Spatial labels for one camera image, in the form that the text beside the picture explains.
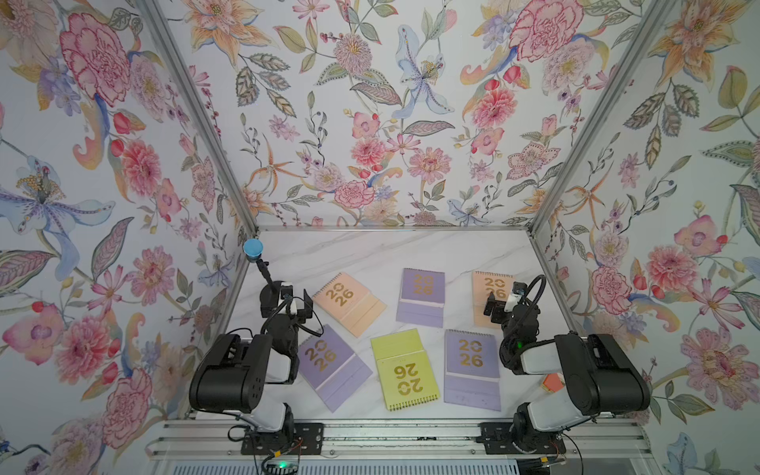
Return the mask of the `yellow-green calendar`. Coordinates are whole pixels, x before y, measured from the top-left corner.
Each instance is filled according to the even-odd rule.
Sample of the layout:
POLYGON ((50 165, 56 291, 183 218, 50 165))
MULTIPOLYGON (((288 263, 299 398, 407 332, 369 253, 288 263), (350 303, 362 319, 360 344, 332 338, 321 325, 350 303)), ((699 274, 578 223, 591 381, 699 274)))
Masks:
POLYGON ((417 330, 372 338, 371 346, 388 411, 431 403, 441 397, 417 330))

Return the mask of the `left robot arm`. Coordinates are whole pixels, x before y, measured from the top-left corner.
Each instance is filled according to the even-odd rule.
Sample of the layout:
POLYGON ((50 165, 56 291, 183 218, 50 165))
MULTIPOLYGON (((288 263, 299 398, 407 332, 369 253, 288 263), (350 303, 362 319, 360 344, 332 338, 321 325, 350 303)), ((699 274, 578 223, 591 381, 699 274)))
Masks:
POLYGON ((260 295, 263 324, 218 336, 195 370, 189 402, 196 412, 232 417, 241 454, 275 459, 322 453, 324 426, 298 423, 292 408, 267 392, 269 386, 295 383, 300 369, 299 334, 322 336, 308 320, 316 316, 308 293, 294 294, 284 281, 265 285, 260 295))

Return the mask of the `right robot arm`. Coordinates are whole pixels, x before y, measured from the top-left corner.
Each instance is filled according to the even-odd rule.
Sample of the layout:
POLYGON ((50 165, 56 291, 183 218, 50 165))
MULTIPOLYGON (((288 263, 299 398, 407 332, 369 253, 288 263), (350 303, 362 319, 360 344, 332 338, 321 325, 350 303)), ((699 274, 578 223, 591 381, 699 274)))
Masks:
POLYGON ((484 315, 503 331, 499 357, 504 368, 515 375, 558 374, 564 381, 557 392, 520 404, 508 429, 484 433, 487 443, 538 453, 556 445, 564 431, 603 413, 625 415, 649 408, 648 383, 610 334, 569 332, 539 340, 538 305, 515 294, 502 301, 491 293, 484 315))

